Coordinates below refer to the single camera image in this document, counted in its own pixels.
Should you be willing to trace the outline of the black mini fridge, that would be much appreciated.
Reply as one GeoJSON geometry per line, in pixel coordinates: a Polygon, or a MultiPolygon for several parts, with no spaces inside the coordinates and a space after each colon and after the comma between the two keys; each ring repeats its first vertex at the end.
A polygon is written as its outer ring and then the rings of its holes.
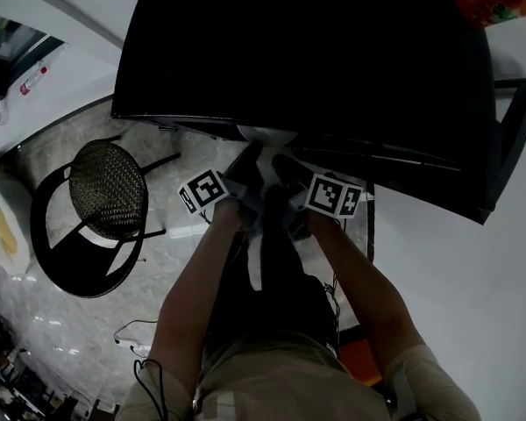
{"type": "Polygon", "coordinates": [[[111,115],[241,140],[484,224],[526,144],[526,78],[498,79],[458,0],[138,0],[111,115]]]}

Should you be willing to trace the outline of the orange box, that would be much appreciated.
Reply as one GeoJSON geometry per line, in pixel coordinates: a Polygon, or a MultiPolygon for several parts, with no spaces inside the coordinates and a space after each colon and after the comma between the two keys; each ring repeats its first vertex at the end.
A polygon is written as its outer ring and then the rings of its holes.
{"type": "Polygon", "coordinates": [[[358,382],[368,387],[382,381],[380,370],[367,339],[353,341],[339,348],[341,362],[358,382]]]}

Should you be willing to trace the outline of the black wicker chair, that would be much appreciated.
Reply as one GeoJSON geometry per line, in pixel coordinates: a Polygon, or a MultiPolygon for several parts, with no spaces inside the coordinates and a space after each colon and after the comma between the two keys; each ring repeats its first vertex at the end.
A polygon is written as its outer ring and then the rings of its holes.
{"type": "Polygon", "coordinates": [[[71,162],[48,175],[34,194],[30,232],[36,259],[49,279],[72,296],[110,293],[131,273],[145,239],[165,234],[146,231],[146,175],[180,155],[141,167],[117,140],[90,141],[71,162]],[[62,184],[68,185],[80,222],[51,245],[46,213],[62,184]]]}

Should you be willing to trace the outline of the dark equipment pile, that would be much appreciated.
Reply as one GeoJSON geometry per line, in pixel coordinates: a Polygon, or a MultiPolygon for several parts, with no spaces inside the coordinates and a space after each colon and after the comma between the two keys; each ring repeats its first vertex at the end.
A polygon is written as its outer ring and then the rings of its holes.
{"type": "Polygon", "coordinates": [[[89,399],[65,382],[46,382],[15,349],[0,320],[0,421],[115,421],[118,403],[89,399]]]}

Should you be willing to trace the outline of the person's beige shirt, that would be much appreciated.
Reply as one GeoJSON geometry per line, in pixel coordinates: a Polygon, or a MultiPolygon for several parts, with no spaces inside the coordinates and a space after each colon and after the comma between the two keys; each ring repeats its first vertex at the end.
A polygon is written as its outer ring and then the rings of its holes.
{"type": "Polygon", "coordinates": [[[204,363],[195,396],[167,371],[139,373],[117,421],[480,421],[470,398],[427,346],[401,353],[388,396],[355,380],[307,336],[281,333],[225,346],[204,363]]]}

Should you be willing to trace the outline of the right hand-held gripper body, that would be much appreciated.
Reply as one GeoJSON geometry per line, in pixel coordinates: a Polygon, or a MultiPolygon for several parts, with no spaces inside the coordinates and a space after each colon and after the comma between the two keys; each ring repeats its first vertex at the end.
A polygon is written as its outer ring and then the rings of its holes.
{"type": "Polygon", "coordinates": [[[310,174],[310,184],[291,182],[286,186],[288,209],[283,226],[292,240],[309,237],[307,212],[314,211],[334,219],[342,226],[357,213],[364,188],[341,180],[332,173],[310,174]]]}

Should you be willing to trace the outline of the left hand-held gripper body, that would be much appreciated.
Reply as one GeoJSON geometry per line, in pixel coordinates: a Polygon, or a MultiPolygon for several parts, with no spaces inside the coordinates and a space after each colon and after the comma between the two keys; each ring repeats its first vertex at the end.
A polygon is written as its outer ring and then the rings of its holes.
{"type": "Polygon", "coordinates": [[[244,230],[257,232],[263,211],[261,190],[263,177],[257,168],[224,174],[208,168],[185,181],[178,195],[191,215],[198,214],[208,225],[211,219],[207,210],[213,209],[222,200],[234,200],[245,222],[244,230]]]}

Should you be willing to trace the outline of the person's black shoe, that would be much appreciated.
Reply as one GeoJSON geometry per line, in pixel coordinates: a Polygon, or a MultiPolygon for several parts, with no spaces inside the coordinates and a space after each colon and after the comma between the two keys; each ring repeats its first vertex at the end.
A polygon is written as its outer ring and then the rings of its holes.
{"type": "Polygon", "coordinates": [[[280,214],[288,205],[288,192],[278,184],[271,186],[265,194],[265,209],[280,214]]]}

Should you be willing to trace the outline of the white flower-shaped cushion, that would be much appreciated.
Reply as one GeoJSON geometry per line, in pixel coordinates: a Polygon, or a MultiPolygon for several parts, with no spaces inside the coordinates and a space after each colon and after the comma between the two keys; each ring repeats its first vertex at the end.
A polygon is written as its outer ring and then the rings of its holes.
{"type": "Polygon", "coordinates": [[[0,267],[22,275],[30,267],[32,197],[13,176],[0,172],[0,267]]]}

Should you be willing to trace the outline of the white power strip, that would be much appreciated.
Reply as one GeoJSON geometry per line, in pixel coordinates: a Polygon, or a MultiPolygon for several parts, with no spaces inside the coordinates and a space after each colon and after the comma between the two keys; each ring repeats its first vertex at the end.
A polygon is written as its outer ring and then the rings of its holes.
{"type": "Polygon", "coordinates": [[[121,337],[120,334],[132,325],[156,325],[157,323],[157,320],[134,319],[113,332],[113,341],[117,346],[120,346],[126,350],[131,351],[132,353],[135,353],[138,357],[145,358],[147,353],[149,353],[151,350],[150,344],[141,343],[139,340],[136,339],[124,338],[121,337]]]}

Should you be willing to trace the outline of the person's right forearm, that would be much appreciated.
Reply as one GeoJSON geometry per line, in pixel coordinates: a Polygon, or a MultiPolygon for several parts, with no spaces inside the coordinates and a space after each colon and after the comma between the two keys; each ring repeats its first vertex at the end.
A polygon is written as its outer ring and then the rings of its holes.
{"type": "Polygon", "coordinates": [[[310,211],[307,226],[330,263],[368,338],[378,369],[385,376],[401,353],[424,344],[401,294],[332,218],[310,211]]]}

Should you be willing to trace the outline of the white round plate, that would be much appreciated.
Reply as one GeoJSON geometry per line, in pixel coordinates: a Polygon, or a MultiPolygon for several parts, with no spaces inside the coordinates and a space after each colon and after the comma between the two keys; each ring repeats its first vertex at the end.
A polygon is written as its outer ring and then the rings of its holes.
{"type": "Polygon", "coordinates": [[[297,132],[249,125],[237,125],[237,128],[247,141],[259,142],[263,146],[285,146],[298,135],[297,132]]]}

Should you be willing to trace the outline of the clear bottle red cap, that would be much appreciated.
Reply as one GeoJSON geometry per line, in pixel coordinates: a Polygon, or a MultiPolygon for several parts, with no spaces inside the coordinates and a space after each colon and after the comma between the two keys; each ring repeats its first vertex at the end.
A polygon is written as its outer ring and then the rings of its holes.
{"type": "Polygon", "coordinates": [[[38,67],[30,74],[30,76],[20,86],[20,94],[22,96],[28,95],[35,85],[46,75],[48,66],[42,62],[38,64],[38,67]]]}

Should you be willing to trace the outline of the person's left forearm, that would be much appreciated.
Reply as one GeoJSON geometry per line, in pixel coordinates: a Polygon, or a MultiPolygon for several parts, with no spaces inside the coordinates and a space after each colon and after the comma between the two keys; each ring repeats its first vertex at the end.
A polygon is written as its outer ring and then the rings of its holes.
{"type": "Polygon", "coordinates": [[[235,200],[215,206],[208,230],[161,306],[148,358],[159,362],[191,396],[224,265],[242,224],[235,200]]]}

